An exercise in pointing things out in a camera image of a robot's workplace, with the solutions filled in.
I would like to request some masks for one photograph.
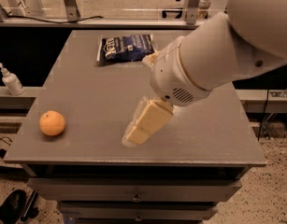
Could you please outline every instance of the bottle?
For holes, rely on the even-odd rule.
[[[2,81],[6,85],[6,87],[9,89],[11,94],[13,95],[19,95],[24,92],[24,88],[18,79],[18,77],[10,73],[6,68],[4,68],[3,64],[0,63],[1,72],[3,74]]]

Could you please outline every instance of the blue snack bag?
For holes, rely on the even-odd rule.
[[[154,53],[150,35],[129,35],[103,38],[100,46],[101,62],[134,62]]]

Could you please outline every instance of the orange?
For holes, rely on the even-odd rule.
[[[39,127],[45,135],[58,135],[65,129],[65,118],[59,112],[49,110],[40,117]]]

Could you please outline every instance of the speckled floor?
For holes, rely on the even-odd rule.
[[[219,203],[218,214],[204,224],[287,224],[287,116],[276,117],[270,124],[269,134],[269,140],[260,138],[267,166],[246,173],[241,179],[243,188],[227,203]],[[0,135],[15,137],[13,133]],[[28,196],[32,192],[25,181],[0,175],[0,204],[14,189],[23,189]],[[56,202],[39,197],[35,207],[38,216],[24,223],[64,223]]]

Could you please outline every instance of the shoe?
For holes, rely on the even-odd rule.
[[[20,189],[13,191],[0,206],[0,220],[4,224],[15,224],[22,214],[26,200],[25,191]]]

